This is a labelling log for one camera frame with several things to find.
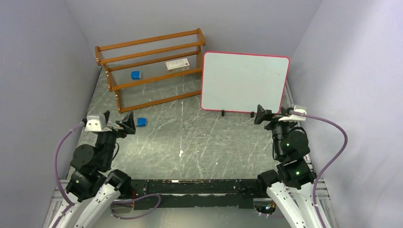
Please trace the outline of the pink-framed whiteboard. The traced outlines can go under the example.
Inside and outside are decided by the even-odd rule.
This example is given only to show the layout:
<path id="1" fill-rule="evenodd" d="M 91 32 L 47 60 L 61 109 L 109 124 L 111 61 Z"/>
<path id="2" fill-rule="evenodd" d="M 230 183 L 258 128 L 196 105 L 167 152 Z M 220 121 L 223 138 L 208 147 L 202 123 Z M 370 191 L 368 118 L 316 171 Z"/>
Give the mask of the pink-framed whiteboard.
<path id="1" fill-rule="evenodd" d="M 252 113 L 257 106 L 279 113 L 290 59 L 283 56 L 208 51 L 203 56 L 201 109 Z"/>

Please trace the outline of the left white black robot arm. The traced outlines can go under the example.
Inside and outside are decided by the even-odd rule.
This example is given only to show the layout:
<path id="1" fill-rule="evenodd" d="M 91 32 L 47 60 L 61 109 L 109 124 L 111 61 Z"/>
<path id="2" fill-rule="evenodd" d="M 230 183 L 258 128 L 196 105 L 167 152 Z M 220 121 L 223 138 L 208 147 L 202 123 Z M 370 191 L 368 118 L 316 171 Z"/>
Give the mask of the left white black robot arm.
<path id="1" fill-rule="evenodd" d="M 90 228 L 116 199 L 132 200 L 135 197 L 131 177 L 123 171 L 111 169 L 119 149 L 117 139 L 135 134 L 134 113 L 129 112 L 118 121 L 110 121 L 109 116 L 109 111 L 88 115 L 57 144 L 54 171 L 63 201 L 49 227 Z M 95 133 L 96 142 L 95 145 L 82 144 L 75 149 L 70 161 L 74 172 L 66 187 L 63 187 L 57 173 L 58 151 L 64 140 L 81 128 Z"/>

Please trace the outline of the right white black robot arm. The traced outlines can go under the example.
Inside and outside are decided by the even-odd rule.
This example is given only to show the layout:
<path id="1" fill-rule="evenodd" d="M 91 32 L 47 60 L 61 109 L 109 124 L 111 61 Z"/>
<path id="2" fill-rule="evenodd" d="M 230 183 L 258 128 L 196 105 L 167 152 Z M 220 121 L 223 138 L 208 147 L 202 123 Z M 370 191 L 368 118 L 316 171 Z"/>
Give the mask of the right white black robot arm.
<path id="1" fill-rule="evenodd" d="M 310 153 L 307 132 L 298 125 L 305 115 L 297 106 L 280 114 L 257 106 L 254 123 L 268 122 L 264 128 L 272 133 L 272 157 L 278 165 L 258 175 L 256 189 L 271 198 L 292 228 L 330 228 L 316 194 L 318 178 L 305 159 Z"/>

